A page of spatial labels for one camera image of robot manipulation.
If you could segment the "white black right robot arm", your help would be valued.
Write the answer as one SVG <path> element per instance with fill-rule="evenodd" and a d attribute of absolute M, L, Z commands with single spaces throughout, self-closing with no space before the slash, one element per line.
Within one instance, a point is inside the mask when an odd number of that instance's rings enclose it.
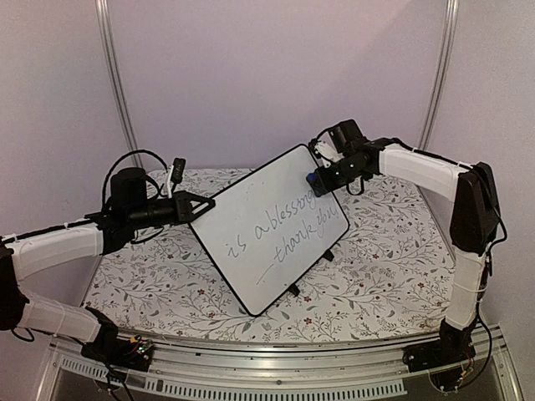
<path fill-rule="evenodd" d="M 412 148 L 397 138 L 349 140 L 320 138 L 308 142 L 320 161 L 307 181 L 316 195 L 347 188 L 355 181 L 375 176 L 407 181 L 451 203 L 449 235 L 455 258 L 450 304 L 443 327 L 447 333 L 432 347 L 432 357 L 449 364 L 463 353 L 465 342 L 457 333 L 467 330 L 479 317 L 480 303 L 492 276 L 492 251 L 502 229 L 497 190 L 490 165 L 468 165 Z"/>

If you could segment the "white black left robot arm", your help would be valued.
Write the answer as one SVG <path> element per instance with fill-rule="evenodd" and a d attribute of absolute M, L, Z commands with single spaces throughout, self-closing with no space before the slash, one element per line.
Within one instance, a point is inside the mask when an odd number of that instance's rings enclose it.
<path fill-rule="evenodd" d="M 2 240 L 1 329 L 27 328 L 75 338 L 90 343 L 107 363 L 118 362 L 124 356 L 124 344 L 105 315 L 23 292 L 20 285 L 51 267 L 117 252 L 135 242 L 140 230 L 189 224 L 213 209 L 214 199 L 176 189 L 181 175 L 180 170 L 173 170 L 166 188 L 149 195 L 147 186 L 155 181 L 142 168 L 125 168 L 105 179 L 100 211 L 72 223 Z"/>

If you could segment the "blue whiteboard eraser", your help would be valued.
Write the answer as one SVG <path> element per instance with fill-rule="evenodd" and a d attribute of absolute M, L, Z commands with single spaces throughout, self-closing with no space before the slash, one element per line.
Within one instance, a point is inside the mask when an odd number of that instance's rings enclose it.
<path fill-rule="evenodd" d="M 313 190 L 313 193 L 317 196 L 323 196 L 324 195 L 324 186 L 321 181 L 321 177 L 318 175 L 318 173 L 313 172 L 307 175 L 306 181 L 310 185 L 310 187 Z"/>

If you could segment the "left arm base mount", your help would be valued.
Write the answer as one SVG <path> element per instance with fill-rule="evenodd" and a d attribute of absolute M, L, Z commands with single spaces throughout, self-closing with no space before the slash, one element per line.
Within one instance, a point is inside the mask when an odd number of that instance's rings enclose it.
<path fill-rule="evenodd" d="M 86 307 L 86 310 L 97 317 L 100 329 L 93 342 L 82 346 L 83 357 L 140 372 L 149 370 L 154 353 L 154 343 L 150 339 L 141 335 L 121 339 L 118 327 L 102 312 L 91 307 Z"/>

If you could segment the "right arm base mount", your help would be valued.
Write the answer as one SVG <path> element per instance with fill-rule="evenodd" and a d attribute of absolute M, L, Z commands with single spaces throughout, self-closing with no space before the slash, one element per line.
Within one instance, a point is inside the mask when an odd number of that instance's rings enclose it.
<path fill-rule="evenodd" d="M 403 363 L 411 373 L 441 368 L 431 375 L 431 383 L 443 392 L 458 389 L 466 376 L 461 362 L 470 362 L 476 356 L 471 344 L 471 333 L 476 323 L 475 318 L 467 327 L 457 329 L 443 319 L 439 339 L 404 348 Z"/>

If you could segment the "white whiteboard black frame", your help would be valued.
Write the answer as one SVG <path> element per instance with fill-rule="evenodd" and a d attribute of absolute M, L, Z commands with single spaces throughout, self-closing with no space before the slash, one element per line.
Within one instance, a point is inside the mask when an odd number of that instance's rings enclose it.
<path fill-rule="evenodd" d="M 244 311 L 258 317 L 349 230 L 338 199 L 306 181 L 317 167 L 294 146 L 214 195 L 191 230 Z"/>

